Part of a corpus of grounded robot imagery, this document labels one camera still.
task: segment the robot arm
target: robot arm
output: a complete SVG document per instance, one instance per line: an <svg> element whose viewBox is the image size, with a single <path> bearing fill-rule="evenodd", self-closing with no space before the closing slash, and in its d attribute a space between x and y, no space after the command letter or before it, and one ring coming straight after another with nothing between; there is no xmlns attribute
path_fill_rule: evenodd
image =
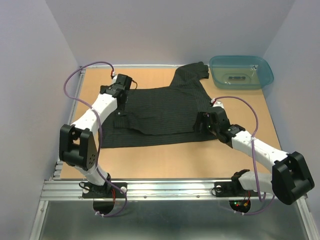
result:
<svg viewBox="0 0 320 240"><path fill-rule="evenodd" d="M208 112L199 112L194 130L210 132L220 142L252 157L252 135L237 124L230 124L221 102L214 102ZM315 183L304 157L294 152L289 154L254 139L254 155L257 162L270 173L258 173L260 191L275 195L284 204L290 205L314 188ZM230 182L221 183L219 194L243 190L257 190L255 173L249 170L236 172Z"/></svg>
<svg viewBox="0 0 320 240"><path fill-rule="evenodd" d="M97 111L102 123L116 109L124 109L131 82L131 77L118 74L110 86L100 87L100 94L92 108ZM91 109L71 125L63 125L60 129L59 158L79 170L91 184L105 186L105 180L97 168L106 179L110 179L110 175L97 165L94 136L98 129L97 117Z"/></svg>

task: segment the screw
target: screw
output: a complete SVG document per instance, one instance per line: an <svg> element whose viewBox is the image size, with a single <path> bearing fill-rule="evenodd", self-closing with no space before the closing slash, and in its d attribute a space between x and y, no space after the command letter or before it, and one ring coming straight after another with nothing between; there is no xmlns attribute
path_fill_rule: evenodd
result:
<svg viewBox="0 0 320 240"><path fill-rule="evenodd" d="M125 186L120 187L120 189L122 190L122 192L126 193L127 192L127 188Z"/></svg>
<svg viewBox="0 0 320 240"><path fill-rule="evenodd" d="M215 187L215 191L216 191L217 193L221 193L221 192L222 192L222 187L221 187L220 185L216 186L216 187Z"/></svg>

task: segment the black mounting bracket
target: black mounting bracket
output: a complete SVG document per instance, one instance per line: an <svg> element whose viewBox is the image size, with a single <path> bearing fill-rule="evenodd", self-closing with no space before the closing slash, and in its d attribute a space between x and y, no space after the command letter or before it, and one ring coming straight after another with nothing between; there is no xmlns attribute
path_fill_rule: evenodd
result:
<svg viewBox="0 0 320 240"><path fill-rule="evenodd" d="M291 205L315 187L306 160L293 152L272 167L272 190L284 204Z"/></svg>
<svg viewBox="0 0 320 240"><path fill-rule="evenodd" d="M60 129L59 158L69 166L88 171L98 160L93 133L88 128L83 130L64 124Z"/></svg>

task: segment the metal frame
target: metal frame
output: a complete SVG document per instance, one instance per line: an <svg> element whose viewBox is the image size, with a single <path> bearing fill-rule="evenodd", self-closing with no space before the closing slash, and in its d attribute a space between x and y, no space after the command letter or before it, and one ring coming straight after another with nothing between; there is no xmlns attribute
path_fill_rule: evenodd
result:
<svg viewBox="0 0 320 240"><path fill-rule="evenodd" d="M177 68L180 65L115 65L118 68ZM95 65L90 68L109 68L105 65ZM75 95L78 97L85 78L85 70L82 70L79 76L79 83ZM68 122L71 123L77 101L73 102L72 110ZM92 199L82 198L82 189L79 188L80 180L61 180L60 173L62 162L58 159L55 171L49 181L43 184L40 202L33 223L30 240L38 240L44 224L46 211L49 201L92 201ZM127 198L129 201L218 201L218 200L235 200L237 197L217 198L211 194L211 189L215 184L221 181L230 181L224 178L206 178L206 179L114 179L113 182L126 182ZM297 200L308 238L310 240L320 240L314 219L309 211L306 197ZM95 201L112 201L112 199L95 199Z"/></svg>

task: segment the white wall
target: white wall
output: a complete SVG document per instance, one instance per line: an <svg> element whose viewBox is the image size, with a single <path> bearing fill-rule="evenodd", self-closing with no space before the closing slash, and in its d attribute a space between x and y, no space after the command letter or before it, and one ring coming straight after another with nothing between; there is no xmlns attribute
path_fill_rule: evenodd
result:
<svg viewBox="0 0 320 240"><path fill-rule="evenodd" d="M46 0L80 64L263 56L294 0Z"/></svg>
<svg viewBox="0 0 320 240"><path fill-rule="evenodd" d="M63 82L78 64L44 0L0 6L0 238L24 240L70 112Z"/></svg>
<svg viewBox="0 0 320 240"><path fill-rule="evenodd" d="M281 147L305 156L315 189L309 203L320 229L320 1L296 0L264 58L274 83L264 89Z"/></svg>

